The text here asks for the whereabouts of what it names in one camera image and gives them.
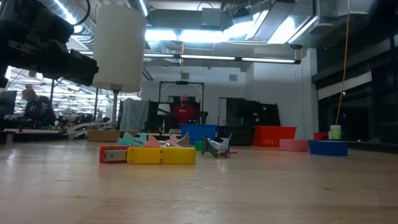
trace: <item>wall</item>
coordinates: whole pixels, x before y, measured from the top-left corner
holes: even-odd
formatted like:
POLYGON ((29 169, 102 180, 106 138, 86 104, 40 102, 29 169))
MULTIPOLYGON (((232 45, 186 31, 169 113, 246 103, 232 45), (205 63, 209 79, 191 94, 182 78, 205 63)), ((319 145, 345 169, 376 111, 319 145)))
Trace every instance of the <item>wall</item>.
POLYGON ((246 74, 246 99, 277 103, 281 124, 297 127, 297 139, 311 139, 318 131, 317 91, 311 81, 316 66, 315 50, 308 50, 300 65, 254 63, 246 74))
MULTIPOLYGON (((180 80, 179 67, 147 67, 147 71, 152 75, 155 81, 142 82, 143 100, 159 100, 159 81, 176 81, 180 80)), ((218 98, 244 98, 245 96, 245 73, 240 72, 238 68, 217 68, 211 69, 202 67, 184 67, 184 72, 190 73, 190 82, 204 82, 205 83, 205 100, 203 109, 209 112, 207 124, 217 124, 218 117, 218 98), (238 75, 236 82, 229 81, 229 74, 238 75)), ((167 86, 166 83, 162 85, 162 89, 167 86)), ((166 102, 169 96, 180 96, 188 94, 195 96, 197 101, 202 102, 201 92, 193 85, 175 85, 171 84, 162 91, 161 101, 166 102)))

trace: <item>red shirt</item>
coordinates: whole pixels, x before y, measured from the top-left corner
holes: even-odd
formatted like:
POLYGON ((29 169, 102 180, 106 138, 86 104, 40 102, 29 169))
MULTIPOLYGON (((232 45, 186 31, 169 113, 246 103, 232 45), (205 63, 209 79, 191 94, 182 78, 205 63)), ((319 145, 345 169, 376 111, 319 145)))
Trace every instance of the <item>red shirt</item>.
POLYGON ((177 118, 178 124, 188 124, 189 120, 196 118, 197 111, 191 105, 177 105, 173 114, 177 118))

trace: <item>person sitting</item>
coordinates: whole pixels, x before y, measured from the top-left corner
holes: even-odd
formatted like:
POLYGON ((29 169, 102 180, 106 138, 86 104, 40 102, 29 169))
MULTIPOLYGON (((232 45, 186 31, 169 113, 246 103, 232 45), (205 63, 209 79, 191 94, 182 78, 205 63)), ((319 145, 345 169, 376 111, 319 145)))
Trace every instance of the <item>person sitting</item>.
POLYGON ((22 91, 22 98, 27 100, 24 117, 40 122, 42 126, 54 125, 57 117, 48 97, 37 96, 33 88, 27 88, 22 91))
POLYGON ((173 115, 176 117, 178 125, 188 124, 197 118, 197 111, 189 104, 188 95, 184 94, 180 97, 180 104, 174 108, 173 115))

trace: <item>pink toy piece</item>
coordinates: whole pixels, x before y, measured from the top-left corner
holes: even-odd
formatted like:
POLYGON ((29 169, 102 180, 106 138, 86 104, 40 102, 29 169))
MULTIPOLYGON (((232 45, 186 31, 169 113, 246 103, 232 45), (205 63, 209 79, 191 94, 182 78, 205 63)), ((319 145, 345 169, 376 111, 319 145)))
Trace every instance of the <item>pink toy piece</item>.
POLYGON ((170 136, 170 140, 169 140, 170 145, 174 146, 174 147, 181 147, 177 144, 177 137, 175 134, 172 134, 170 136))
POLYGON ((308 152, 306 139, 280 139, 279 149, 282 151, 308 152))
POLYGON ((148 141, 144 143, 144 147, 160 147, 155 137, 149 136, 148 141))

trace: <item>yellow block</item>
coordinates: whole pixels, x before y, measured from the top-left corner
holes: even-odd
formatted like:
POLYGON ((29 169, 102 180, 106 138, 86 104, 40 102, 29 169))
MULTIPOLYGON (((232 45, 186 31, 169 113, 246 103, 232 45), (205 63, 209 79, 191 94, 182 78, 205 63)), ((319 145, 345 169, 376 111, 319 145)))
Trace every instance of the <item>yellow block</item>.
POLYGON ((130 164, 195 164, 197 152, 192 147, 130 147, 130 164))

